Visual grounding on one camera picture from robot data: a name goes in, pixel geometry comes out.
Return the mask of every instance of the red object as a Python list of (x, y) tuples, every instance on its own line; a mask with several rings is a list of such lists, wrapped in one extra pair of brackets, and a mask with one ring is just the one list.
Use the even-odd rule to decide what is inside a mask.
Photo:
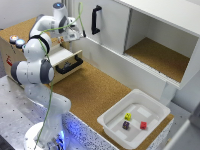
[(10, 66), (12, 66), (12, 61), (10, 60), (10, 56), (8, 56), (6, 62), (7, 62)]
[(147, 123), (146, 122), (142, 122), (141, 121), (141, 124), (140, 124), (140, 129), (143, 129), (145, 130), (147, 128)]

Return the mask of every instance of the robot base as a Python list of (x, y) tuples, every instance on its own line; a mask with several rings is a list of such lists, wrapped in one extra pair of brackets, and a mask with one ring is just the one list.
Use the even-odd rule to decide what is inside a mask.
[[(43, 125), (43, 122), (35, 124), (26, 132), (25, 137), (24, 137), (24, 150), (57, 150), (57, 148), (53, 148), (53, 147), (52, 148), (49, 148), (48, 146), (44, 147), (39, 142), (35, 148), (35, 145), (36, 145), (35, 137), (37, 136), (38, 132), (42, 128), (42, 125)], [(65, 140), (66, 142), (65, 145), (69, 145), (70, 139), (69, 138), (65, 138), (65, 139), (67, 139)]]

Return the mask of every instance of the black handle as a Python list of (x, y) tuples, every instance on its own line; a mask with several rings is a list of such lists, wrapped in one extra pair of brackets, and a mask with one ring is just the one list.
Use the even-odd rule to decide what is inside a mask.
[(93, 9), (92, 12), (92, 34), (97, 34), (100, 32), (100, 30), (96, 27), (97, 22), (97, 11), (102, 10), (101, 6), (96, 6), (96, 8)]
[(83, 60), (78, 57), (78, 55), (75, 55), (75, 60), (77, 61), (76, 63), (72, 64), (71, 66), (68, 67), (63, 67), (62, 69), (59, 68), (59, 66), (56, 66), (56, 71), (60, 74), (66, 74), (69, 71), (73, 70), (74, 68), (80, 66), (83, 63)]

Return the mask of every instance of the cabinet shelf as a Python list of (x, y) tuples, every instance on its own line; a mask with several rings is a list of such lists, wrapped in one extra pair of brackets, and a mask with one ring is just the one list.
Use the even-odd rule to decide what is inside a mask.
[(149, 38), (144, 38), (125, 53), (178, 82), (181, 82), (190, 60)]

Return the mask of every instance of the brown cork surface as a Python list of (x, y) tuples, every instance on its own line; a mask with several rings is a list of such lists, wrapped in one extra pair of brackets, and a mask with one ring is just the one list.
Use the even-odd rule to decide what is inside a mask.
[(181, 82), (190, 60), (149, 38), (143, 39), (125, 53), (178, 82)]
[[(10, 35), (16, 34), (27, 41), (34, 22), (35, 19), (31, 19), (7, 28), (0, 32), (0, 36), (9, 41)], [(69, 98), (72, 102), (72, 113), (123, 150), (104, 133), (102, 126), (97, 123), (97, 118), (131, 92), (131, 89), (84, 62), (81, 69), (55, 84), (54, 92)], [(146, 149), (172, 119), (173, 115), (169, 115), (137, 150)]]
[(26, 42), (29, 40), (29, 32), (32, 29), (36, 18), (32, 18), (25, 22), (19, 23), (12, 27), (6, 28), (0, 31), (0, 36), (9, 42), (10, 36), (17, 35), (20, 39), (25, 40)]

